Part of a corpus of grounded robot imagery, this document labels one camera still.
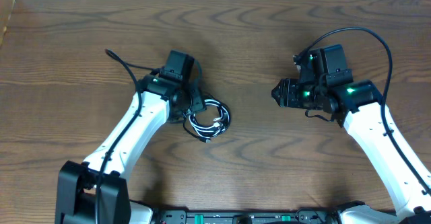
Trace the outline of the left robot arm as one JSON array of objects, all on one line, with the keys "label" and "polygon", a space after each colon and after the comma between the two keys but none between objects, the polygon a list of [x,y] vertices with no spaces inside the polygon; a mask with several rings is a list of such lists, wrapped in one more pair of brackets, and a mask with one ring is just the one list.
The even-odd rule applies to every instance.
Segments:
[{"label": "left robot arm", "polygon": [[166,64],[134,79],[129,109],[106,140],[81,163],[67,161],[59,172],[55,223],[151,223],[151,207],[129,198],[127,184],[156,131],[169,121],[203,109],[199,62],[171,50]]}]

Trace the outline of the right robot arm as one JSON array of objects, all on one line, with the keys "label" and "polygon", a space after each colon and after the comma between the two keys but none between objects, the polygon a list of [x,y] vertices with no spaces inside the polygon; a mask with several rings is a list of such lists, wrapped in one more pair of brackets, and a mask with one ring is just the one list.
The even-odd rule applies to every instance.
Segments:
[{"label": "right robot arm", "polygon": [[322,110],[344,128],[370,160],[395,213],[350,202],[326,223],[429,223],[430,172],[397,128],[383,96],[370,80],[354,81],[342,45],[308,50],[295,57],[300,76],[281,79],[271,92],[281,107]]}]

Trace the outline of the cardboard box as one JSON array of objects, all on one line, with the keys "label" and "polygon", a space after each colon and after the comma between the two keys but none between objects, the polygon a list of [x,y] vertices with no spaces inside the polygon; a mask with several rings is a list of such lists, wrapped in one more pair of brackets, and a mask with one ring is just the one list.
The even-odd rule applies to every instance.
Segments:
[{"label": "cardboard box", "polygon": [[0,44],[3,44],[14,5],[15,0],[0,0]]}]

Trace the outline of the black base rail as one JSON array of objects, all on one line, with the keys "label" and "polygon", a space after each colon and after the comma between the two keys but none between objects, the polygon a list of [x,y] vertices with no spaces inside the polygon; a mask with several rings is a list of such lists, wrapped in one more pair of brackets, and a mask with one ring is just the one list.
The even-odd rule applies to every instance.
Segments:
[{"label": "black base rail", "polygon": [[314,209],[288,212],[156,210],[151,224],[336,224],[336,214]]}]

